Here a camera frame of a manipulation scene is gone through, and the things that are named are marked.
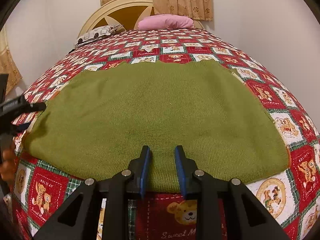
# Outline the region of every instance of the black clamp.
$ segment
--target black clamp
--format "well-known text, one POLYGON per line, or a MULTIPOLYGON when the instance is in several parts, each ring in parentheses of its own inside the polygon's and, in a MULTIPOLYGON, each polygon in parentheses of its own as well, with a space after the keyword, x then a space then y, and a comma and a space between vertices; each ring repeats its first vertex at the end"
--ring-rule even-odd
POLYGON ((272 215, 237 178, 224 181, 199 170, 175 148, 180 190, 185 199, 198 199, 196 240, 222 240, 218 198, 222 199, 228 240, 289 240, 272 215))
POLYGON ((102 199, 107 199, 102 240, 128 239, 128 199, 143 198, 151 151, 143 146, 128 169, 110 179, 86 179, 35 234, 34 240, 95 240, 102 199))

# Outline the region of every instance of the metal screw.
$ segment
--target metal screw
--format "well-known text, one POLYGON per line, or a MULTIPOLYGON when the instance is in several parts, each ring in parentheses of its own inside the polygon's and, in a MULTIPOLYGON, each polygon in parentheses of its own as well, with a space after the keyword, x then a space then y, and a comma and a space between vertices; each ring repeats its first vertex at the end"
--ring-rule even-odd
POLYGON ((233 179, 231 180, 231 183, 232 183, 233 185, 238 186, 238 185, 240 185, 241 180, 239 180, 239 179, 237 179, 237 178, 233 178, 233 179))
POLYGON ((198 176, 198 177, 201 177, 204 175, 204 171, 203 170, 196 170, 195 171, 195 175, 198 176))
POLYGON ((84 183, 88 186, 92 185, 94 183, 94 179, 93 178, 88 178, 84 181, 84 183))
POLYGON ((122 176, 127 177, 127 176, 131 175, 131 171, 130 170, 124 170, 124 171, 121 172, 121 174, 122 174, 122 176))

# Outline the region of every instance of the bed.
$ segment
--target bed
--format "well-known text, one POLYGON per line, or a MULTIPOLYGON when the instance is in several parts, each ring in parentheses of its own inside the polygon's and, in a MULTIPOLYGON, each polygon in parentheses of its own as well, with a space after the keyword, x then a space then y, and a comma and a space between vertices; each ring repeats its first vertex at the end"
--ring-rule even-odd
MULTIPOLYGON (((292 240, 305 237, 320 213, 320 135, 302 105, 259 62, 204 30, 198 21, 193 30, 137 30, 138 22, 153 14, 152 0, 113 0, 105 4, 87 20, 79 36, 107 24, 124 25, 123 32, 68 54, 25 91, 26 99, 47 101, 81 71, 107 71, 123 61, 130 64, 157 60, 181 64, 208 59, 219 61, 225 68, 239 73, 242 82, 274 120, 290 151, 292 164, 289 169, 249 183, 247 187, 292 240)), ((14 123, 30 122, 36 116, 36 113, 23 114, 14 123)), ((21 145, 23 135, 16 138, 17 169, 12 187, 12 212, 28 239, 82 180, 25 152, 21 145), (39 187, 46 193, 43 205, 48 207, 47 212, 35 202, 39 187)), ((144 201, 129 201, 129 238, 158 240, 183 236, 183 239, 195 239, 195 223, 177 223, 175 215, 167 211, 172 203, 182 206, 182 196, 150 192, 144 201)))

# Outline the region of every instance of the patterned pillow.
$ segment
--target patterned pillow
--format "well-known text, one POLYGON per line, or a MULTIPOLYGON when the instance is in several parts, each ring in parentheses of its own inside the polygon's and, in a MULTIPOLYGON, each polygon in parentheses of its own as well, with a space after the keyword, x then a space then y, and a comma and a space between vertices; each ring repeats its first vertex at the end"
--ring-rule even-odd
POLYGON ((106 25, 106 26, 95 28, 95 29, 81 35, 78 38, 78 41, 75 44, 75 49, 77 49, 81 46, 84 46, 86 44, 89 44, 91 42, 105 39, 106 37, 115 34, 116 31, 122 26, 123 25, 117 24, 117 25, 106 25))

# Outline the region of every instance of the pillow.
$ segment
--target pillow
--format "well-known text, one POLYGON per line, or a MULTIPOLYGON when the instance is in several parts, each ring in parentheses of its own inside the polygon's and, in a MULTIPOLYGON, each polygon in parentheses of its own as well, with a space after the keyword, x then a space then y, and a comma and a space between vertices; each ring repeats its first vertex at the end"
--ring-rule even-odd
POLYGON ((194 29, 193 20, 186 16, 159 14, 144 18, 138 23, 140 31, 194 29))
POLYGON ((77 43, 75 44, 75 49, 84 46, 86 44, 89 44, 91 42, 99 41, 102 39, 105 39, 106 37, 115 34, 116 30, 118 30, 123 25, 117 24, 117 25, 106 25, 102 27, 95 28, 83 35, 81 35, 78 38, 77 43))

